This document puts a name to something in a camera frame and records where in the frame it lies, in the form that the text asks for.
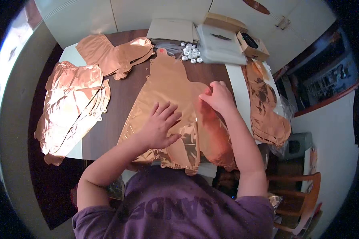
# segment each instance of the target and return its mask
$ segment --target door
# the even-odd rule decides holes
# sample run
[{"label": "door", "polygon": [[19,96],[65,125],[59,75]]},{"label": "door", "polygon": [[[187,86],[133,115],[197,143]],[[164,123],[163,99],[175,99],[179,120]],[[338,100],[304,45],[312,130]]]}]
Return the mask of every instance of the door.
[{"label": "door", "polygon": [[307,43],[311,45],[334,22],[335,15],[322,0],[301,0],[287,17],[290,27]]},{"label": "door", "polygon": [[282,16],[286,17],[299,1],[257,0],[269,10],[270,15],[266,15],[250,7],[242,0],[214,0],[209,12],[237,19],[246,24],[250,35],[265,40],[275,30],[275,25],[281,21]]},{"label": "door", "polygon": [[272,74],[276,73],[308,47],[308,44],[291,27],[284,30],[278,27],[263,42],[270,54],[266,62],[270,66]]}]

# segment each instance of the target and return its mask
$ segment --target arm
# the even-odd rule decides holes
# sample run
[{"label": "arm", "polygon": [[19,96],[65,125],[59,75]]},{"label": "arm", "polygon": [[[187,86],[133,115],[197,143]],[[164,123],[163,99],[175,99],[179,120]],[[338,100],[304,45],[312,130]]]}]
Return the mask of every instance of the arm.
[{"label": "arm", "polygon": [[258,146],[235,107],[233,96],[223,81],[214,81],[211,96],[201,94],[199,97],[213,109],[220,112],[229,129],[234,157],[240,171],[238,197],[267,196],[266,174]]},{"label": "arm", "polygon": [[105,187],[117,179],[129,163],[148,149],[166,148],[181,137],[180,134],[167,137],[168,130],[182,116],[181,112],[174,112],[177,107],[170,106],[170,102],[163,106],[156,103],[141,131],[86,168],[78,182],[78,211],[90,206],[109,205]]}]

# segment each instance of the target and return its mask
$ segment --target white wall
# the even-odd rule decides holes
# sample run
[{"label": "white wall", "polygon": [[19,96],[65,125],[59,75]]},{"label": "white wall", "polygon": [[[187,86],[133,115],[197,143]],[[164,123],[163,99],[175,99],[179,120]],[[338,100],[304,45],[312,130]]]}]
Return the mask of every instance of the white wall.
[{"label": "white wall", "polygon": [[354,179],[359,148],[354,144],[355,92],[291,120],[293,133],[311,132],[317,148],[317,172],[322,175],[318,203],[323,214],[312,238],[319,238],[343,204]]},{"label": "white wall", "polygon": [[49,31],[62,49],[90,34],[117,32],[110,0],[35,2]]},{"label": "white wall", "polygon": [[203,22],[212,0],[110,0],[118,31],[148,29],[155,18]]},{"label": "white wall", "polygon": [[28,160],[28,123],[41,72],[57,42],[44,22],[24,45],[8,78],[0,109],[0,165],[11,204],[38,238],[74,238],[72,221],[52,231],[34,194]]}]

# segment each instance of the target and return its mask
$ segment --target stack of paper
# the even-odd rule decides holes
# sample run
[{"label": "stack of paper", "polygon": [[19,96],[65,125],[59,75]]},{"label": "stack of paper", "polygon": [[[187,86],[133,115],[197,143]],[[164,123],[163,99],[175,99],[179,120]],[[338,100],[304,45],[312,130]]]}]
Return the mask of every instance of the stack of paper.
[{"label": "stack of paper", "polygon": [[146,36],[155,42],[189,42],[197,44],[199,36],[191,21],[175,19],[153,19]]}]

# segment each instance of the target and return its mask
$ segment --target purple t-shirt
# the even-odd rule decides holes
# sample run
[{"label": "purple t-shirt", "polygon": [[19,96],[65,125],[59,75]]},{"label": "purple t-shirt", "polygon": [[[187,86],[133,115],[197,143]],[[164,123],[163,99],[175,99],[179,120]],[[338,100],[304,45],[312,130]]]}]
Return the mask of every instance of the purple t-shirt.
[{"label": "purple t-shirt", "polygon": [[135,174],[118,209],[84,208],[76,238],[270,238],[273,208],[264,197],[231,199],[200,175],[149,167]]}]

